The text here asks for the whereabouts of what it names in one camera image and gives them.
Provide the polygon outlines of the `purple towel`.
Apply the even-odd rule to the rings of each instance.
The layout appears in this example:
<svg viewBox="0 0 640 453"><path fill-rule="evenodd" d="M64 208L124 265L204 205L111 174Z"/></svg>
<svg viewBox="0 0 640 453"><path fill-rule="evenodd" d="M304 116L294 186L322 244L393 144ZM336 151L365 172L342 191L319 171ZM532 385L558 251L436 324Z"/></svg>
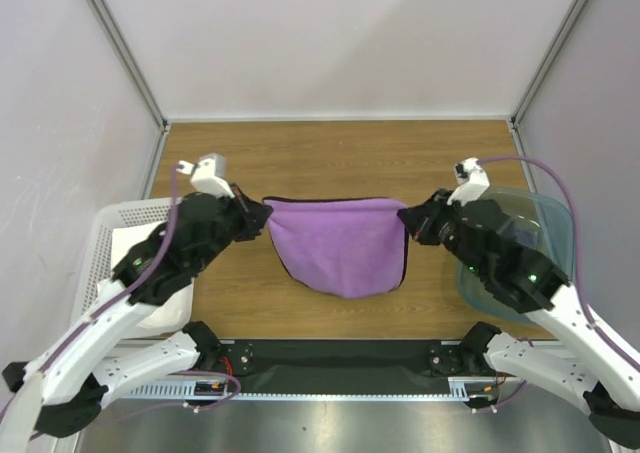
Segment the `purple towel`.
<svg viewBox="0 0 640 453"><path fill-rule="evenodd" d="M266 197L269 234L284 269L308 288L360 299L399 288L409 237L397 213L406 205L384 197L294 200Z"/></svg>

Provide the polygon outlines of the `dark blue towel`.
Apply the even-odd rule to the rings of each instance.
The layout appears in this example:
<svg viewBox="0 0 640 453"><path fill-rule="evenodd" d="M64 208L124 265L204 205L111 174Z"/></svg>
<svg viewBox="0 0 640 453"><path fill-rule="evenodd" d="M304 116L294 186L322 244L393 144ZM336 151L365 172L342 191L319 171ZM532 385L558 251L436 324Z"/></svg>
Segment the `dark blue towel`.
<svg viewBox="0 0 640 453"><path fill-rule="evenodd" d="M531 248L531 249L537 249L539 246L539 235L536 231L531 230L529 228L524 228L524 227L518 227L515 225L510 225L506 230L505 233L507 234L507 236L511 239L513 239L514 241L516 241L518 244L527 247L527 248Z"/></svg>

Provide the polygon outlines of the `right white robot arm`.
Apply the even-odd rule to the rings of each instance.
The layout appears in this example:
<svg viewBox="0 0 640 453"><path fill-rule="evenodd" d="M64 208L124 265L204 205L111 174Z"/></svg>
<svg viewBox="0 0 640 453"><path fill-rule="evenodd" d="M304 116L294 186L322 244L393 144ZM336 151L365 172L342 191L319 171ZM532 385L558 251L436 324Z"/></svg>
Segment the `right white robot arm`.
<svg viewBox="0 0 640 453"><path fill-rule="evenodd" d="M421 245L443 246L503 306L551 333L574 356L547 354L486 323L460 350L463 368L508 373L570 403L610 441L639 447L639 352L585 304L570 277L542 252L503 233L506 214L493 200L460 203L438 190L398 212Z"/></svg>

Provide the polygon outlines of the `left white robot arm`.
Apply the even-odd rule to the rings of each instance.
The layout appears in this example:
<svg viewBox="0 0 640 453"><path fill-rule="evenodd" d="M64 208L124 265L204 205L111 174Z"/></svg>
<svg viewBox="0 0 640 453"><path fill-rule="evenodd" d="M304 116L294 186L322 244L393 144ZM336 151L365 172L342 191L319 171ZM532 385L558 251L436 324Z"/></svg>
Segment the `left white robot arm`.
<svg viewBox="0 0 640 453"><path fill-rule="evenodd" d="M73 435L150 381L191 368L214 370L218 340L202 322L122 360L106 356L228 246L259 236L271 213L237 185L173 198L166 222L124 255L75 325L38 358L5 367L2 376L13 397L1 413L2 451L23 452L39 435Z"/></svg>

